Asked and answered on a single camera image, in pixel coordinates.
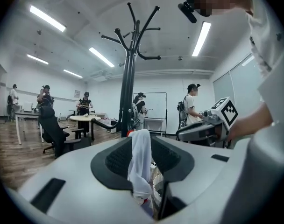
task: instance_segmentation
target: whiteboard stand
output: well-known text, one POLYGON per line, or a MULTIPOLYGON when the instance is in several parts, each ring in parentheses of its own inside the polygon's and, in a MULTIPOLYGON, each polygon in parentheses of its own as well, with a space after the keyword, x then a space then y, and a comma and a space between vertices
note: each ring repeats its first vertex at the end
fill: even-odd
POLYGON ((147 122, 161 122, 159 130, 150 130, 151 133, 167 133, 167 93, 166 92, 151 92, 144 93, 146 98, 143 99, 145 107, 148 111, 148 116, 144 119, 144 127, 146 128, 147 122), (163 122, 165 121, 165 130, 162 130, 163 122))

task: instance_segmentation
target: fluorescent light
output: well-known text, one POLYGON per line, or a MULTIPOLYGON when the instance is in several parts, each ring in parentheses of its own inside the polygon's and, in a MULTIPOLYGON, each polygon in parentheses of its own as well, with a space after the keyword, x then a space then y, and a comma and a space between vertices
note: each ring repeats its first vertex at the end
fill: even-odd
POLYGON ((198 56, 198 54, 199 54, 199 52, 200 52, 200 50, 201 50, 201 48, 204 44, 204 41, 206 40, 209 28, 211 28, 211 23, 203 22, 202 29, 201 29, 201 32, 200 32, 200 36, 198 38, 198 42, 196 44, 196 47, 195 47, 195 50, 194 50, 192 56, 198 56))
POLYGON ((39 58, 37 58, 37 57, 35 57, 35 56, 31 56, 31 55, 29 55, 29 54, 27 54, 27 57, 30 57, 30 58, 32 58, 32 59, 34 59, 34 60, 37 60, 37 61, 42 62, 42 63, 45 63, 45 64, 49 64, 48 62, 46 62, 46 61, 44 61, 44 60, 42 60, 42 59, 39 59, 39 58))
POLYGON ((51 18, 49 15, 47 15, 44 12, 40 11, 35 6, 31 6, 30 7, 30 12, 34 13, 36 16, 39 16, 41 19, 44 19, 49 24, 53 25, 54 27, 56 27, 57 29, 59 29, 62 32, 66 29, 65 26, 63 26, 62 24, 57 22, 55 19, 51 18))
POLYGON ((89 49, 94 55, 96 55, 99 59, 101 59, 102 61, 104 61, 106 64, 108 64, 111 67, 114 67, 114 65, 109 62, 102 54, 100 54, 96 49, 94 49, 93 47, 91 47, 89 49))
POLYGON ((67 73, 70 73, 70 74, 72 74, 72 75, 74 75, 74 76, 77 76, 77 77, 83 78, 82 76, 79 76, 79 75, 77 75, 77 74, 75 74, 75 73, 72 73, 72 72, 70 72, 70 71, 68 71, 68 70, 63 70, 63 71, 65 71, 65 72, 67 72, 67 73))
POLYGON ((251 56, 248 60, 246 60, 243 64, 242 64, 242 66, 245 66, 245 65, 247 65, 250 61, 252 61, 254 59, 254 56, 251 56))

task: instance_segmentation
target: office chair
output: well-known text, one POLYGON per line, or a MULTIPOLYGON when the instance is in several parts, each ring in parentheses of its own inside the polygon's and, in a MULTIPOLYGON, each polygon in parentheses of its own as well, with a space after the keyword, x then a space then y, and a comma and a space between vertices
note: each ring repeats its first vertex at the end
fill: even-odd
POLYGON ((81 132, 83 129, 76 129, 72 131, 76 135, 75 140, 66 140, 66 137, 69 134, 63 131, 64 128, 60 128, 55 117, 55 112, 51 107, 42 107, 40 109, 40 113, 41 115, 38 120, 44 130, 43 138, 46 142, 52 143, 52 146, 44 149, 43 153, 45 153, 45 150, 47 149, 55 148, 55 158, 58 158, 62 154, 73 151, 74 149, 90 146, 88 139, 81 139, 81 132))

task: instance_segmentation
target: wooden floor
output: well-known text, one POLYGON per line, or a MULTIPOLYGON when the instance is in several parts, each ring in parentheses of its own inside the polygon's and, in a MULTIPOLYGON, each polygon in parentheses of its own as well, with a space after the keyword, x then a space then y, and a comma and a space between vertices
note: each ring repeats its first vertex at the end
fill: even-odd
MULTIPOLYGON (((72 129, 77 128, 77 122, 59 123, 60 126, 67 124, 70 126, 64 131, 71 133, 67 139, 74 139, 75 134, 72 133, 72 129)), ((25 120, 19 122, 19 126, 22 145, 18 144, 15 122, 5 122, 4 119, 0 119, 0 179, 5 185, 15 190, 39 169, 54 161, 53 149, 43 154, 43 149, 49 144, 41 142, 37 120, 25 120)), ((94 125, 95 141, 92 145, 119 138, 120 135, 120 132, 111 134, 94 125)))

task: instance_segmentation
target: table leg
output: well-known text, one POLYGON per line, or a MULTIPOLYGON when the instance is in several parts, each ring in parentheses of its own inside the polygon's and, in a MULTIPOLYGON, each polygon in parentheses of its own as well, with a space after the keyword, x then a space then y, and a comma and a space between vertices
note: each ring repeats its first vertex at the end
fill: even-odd
POLYGON ((43 140, 43 128, 41 127, 41 124, 39 124, 40 126, 40 137, 41 137, 41 142, 44 143, 44 140, 43 140))
POLYGON ((17 139, 19 141, 19 145, 21 145, 20 129, 19 129, 19 119, 18 119, 17 116, 15 116, 15 126, 16 126, 16 132, 17 132, 17 139))
POLYGON ((94 133, 93 133, 93 130, 94 130, 94 128, 93 128, 93 122, 92 122, 92 120, 91 120, 91 140, 92 140, 92 141, 94 141, 94 133))

